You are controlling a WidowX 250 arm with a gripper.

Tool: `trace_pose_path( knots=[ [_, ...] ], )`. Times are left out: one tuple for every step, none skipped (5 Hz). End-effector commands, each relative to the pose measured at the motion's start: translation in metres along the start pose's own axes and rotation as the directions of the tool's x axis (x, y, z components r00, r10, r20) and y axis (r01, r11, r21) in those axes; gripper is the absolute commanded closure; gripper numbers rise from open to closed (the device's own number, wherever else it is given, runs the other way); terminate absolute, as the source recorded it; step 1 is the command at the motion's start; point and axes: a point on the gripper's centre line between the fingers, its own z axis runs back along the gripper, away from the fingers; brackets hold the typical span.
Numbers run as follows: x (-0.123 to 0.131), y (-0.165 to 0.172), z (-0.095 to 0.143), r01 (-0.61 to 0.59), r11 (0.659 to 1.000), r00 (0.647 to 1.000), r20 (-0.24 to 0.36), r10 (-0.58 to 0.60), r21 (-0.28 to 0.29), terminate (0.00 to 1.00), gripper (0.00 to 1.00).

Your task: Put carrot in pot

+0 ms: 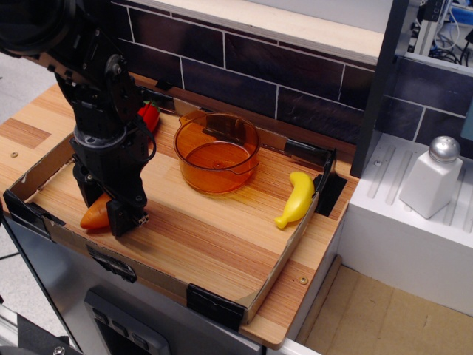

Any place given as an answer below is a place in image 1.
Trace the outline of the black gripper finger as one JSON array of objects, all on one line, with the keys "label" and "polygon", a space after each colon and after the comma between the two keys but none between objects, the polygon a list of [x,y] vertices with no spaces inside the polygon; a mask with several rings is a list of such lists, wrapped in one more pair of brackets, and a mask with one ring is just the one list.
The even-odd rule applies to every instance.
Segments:
[{"label": "black gripper finger", "polygon": [[106,212],[110,231],[114,237],[121,237],[149,221],[149,215],[143,209],[132,208],[116,199],[111,199],[106,203]]},{"label": "black gripper finger", "polygon": [[81,196],[87,207],[90,207],[105,191],[95,176],[83,165],[75,164],[73,176],[77,181]]}]

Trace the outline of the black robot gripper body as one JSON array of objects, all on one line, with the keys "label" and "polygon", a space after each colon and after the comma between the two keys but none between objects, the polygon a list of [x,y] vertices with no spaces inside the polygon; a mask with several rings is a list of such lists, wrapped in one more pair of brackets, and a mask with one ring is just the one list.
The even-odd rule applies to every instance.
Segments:
[{"label": "black robot gripper body", "polygon": [[138,128],[111,138],[99,138],[74,129],[70,139],[75,164],[85,166],[112,198],[130,207],[147,203],[140,177],[149,160],[148,135]]}]

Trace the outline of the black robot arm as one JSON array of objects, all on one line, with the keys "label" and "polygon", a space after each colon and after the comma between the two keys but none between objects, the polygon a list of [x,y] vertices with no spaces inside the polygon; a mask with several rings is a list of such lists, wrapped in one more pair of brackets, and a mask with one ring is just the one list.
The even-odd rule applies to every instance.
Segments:
[{"label": "black robot arm", "polygon": [[148,220],[141,172],[156,149],[143,97],[115,42],[78,1],[3,1],[1,51],[52,72],[73,109],[73,174],[86,205],[109,196],[119,237]]}]

